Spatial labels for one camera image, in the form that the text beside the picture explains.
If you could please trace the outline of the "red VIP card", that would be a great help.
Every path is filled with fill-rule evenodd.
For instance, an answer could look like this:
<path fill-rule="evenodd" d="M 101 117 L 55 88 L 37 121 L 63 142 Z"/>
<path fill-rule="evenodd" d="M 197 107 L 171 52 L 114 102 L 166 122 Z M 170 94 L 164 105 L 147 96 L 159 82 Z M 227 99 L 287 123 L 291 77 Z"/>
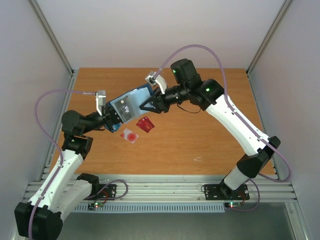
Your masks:
<path fill-rule="evenodd" d="M 136 126 L 146 133 L 149 133 L 155 127 L 152 123 L 143 119 L 139 120 Z"/>

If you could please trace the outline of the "blue card holder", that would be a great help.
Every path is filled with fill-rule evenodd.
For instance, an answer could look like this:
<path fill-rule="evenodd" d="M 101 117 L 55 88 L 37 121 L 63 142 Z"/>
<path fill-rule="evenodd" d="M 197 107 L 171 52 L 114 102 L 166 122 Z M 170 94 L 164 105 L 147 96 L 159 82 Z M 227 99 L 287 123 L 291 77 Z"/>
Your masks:
<path fill-rule="evenodd" d="M 108 104 L 114 108 L 121 121 L 126 124 L 148 113 L 147 110 L 141 110 L 140 105 L 152 95 L 153 89 L 147 83 L 122 94 L 109 101 Z"/>

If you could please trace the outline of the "black VIP card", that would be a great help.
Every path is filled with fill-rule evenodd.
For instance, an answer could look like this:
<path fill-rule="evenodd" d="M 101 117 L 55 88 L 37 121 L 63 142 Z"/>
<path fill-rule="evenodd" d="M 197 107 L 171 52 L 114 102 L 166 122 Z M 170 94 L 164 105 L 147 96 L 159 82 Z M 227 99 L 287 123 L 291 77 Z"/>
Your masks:
<path fill-rule="evenodd" d="M 135 110 L 128 96 L 121 96 L 112 101 L 113 106 L 123 123 L 131 121 L 135 117 Z"/>

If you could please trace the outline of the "white card red circle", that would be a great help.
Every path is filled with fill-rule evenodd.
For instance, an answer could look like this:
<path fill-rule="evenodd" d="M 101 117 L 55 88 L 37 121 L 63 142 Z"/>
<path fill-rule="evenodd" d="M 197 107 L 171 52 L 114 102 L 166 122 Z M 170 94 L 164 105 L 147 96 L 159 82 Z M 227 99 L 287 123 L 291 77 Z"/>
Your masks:
<path fill-rule="evenodd" d="M 137 139 L 138 139 L 138 135 L 134 132 L 132 132 L 129 129 L 124 129 L 123 132 L 120 134 L 120 136 L 122 138 L 124 138 L 125 140 L 129 141 L 130 143 L 134 143 Z"/>

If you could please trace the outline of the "small blue card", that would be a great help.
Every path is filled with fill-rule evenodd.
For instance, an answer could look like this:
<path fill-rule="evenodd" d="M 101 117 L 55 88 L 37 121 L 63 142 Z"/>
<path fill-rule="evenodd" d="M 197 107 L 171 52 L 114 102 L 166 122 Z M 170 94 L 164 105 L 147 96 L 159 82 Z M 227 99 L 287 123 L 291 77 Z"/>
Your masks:
<path fill-rule="evenodd" d="M 111 133 L 114 133 L 116 131 L 119 130 L 119 128 L 121 127 L 121 123 L 118 123 L 118 124 L 114 124 L 114 125 L 105 125 L 105 129 L 110 131 Z"/>

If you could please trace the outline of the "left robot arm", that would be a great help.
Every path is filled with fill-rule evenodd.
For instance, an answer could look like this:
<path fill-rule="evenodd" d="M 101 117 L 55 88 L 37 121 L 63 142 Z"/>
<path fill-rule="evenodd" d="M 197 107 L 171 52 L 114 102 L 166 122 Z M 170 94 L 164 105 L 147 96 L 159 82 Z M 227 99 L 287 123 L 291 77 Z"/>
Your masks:
<path fill-rule="evenodd" d="M 68 191 L 65 188 L 75 170 L 87 157 L 93 138 L 86 133 L 105 127 L 114 132 L 122 121 L 114 107 L 107 103 L 96 112 L 82 115 L 66 111 L 61 118 L 64 142 L 59 158 L 38 191 L 28 202 L 20 202 L 14 210 L 18 234 L 30 240 L 56 240 L 63 222 L 83 200 L 97 199 L 104 193 L 98 176 L 82 173 Z"/>

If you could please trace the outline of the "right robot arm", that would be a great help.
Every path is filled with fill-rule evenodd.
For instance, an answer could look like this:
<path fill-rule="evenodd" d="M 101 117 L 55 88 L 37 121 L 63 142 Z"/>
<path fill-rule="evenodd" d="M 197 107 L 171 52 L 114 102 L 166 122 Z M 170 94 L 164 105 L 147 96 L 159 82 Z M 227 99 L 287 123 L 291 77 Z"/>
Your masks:
<path fill-rule="evenodd" d="M 160 114 L 167 113 L 174 104 L 190 101 L 218 120 L 244 151 L 244 156 L 218 187 L 219 193 L 225 199 L 231 199 L 238 193 L 242 184 L 261 172 L 281 141 L 278 137 L 269 137 L 256 128 L 233 104 L 216 80 L 203 81 L 191 60 L 186 58 L 178 60 L 170 68 L 177 84 L 168 87 L 163 77 L 151 71 L 145 80 L 156 88 L 139 108 Z"/>

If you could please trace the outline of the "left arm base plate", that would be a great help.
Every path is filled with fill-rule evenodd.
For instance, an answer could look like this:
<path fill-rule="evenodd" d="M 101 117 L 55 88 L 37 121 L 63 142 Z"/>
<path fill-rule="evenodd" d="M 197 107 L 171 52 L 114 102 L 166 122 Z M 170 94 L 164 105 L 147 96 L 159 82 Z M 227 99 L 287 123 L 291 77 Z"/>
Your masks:
<path fill-rule="evenodd" d="M 105 200 L 114 200 L 117 194 L 117 185 L 112 183 L 105 187 L 97 196 L 95 196 L 94 200 L 103 199 Z"/>

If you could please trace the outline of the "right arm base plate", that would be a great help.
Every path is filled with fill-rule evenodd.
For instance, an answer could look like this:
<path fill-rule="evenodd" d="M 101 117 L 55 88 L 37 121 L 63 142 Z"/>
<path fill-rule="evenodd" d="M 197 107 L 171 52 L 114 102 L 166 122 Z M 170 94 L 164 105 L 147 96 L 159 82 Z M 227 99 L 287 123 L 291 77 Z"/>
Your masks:
<path fill-rule="evenodd" d="M 201 187 L 201 191 L 204 193 L 205 199 L 209 200 L 249 200 L 249 190 L 246 184 L 240 185 L 236 190 L 230 190 L 227 187 L 222 187 L 220 184 L 204 184 Z"/>

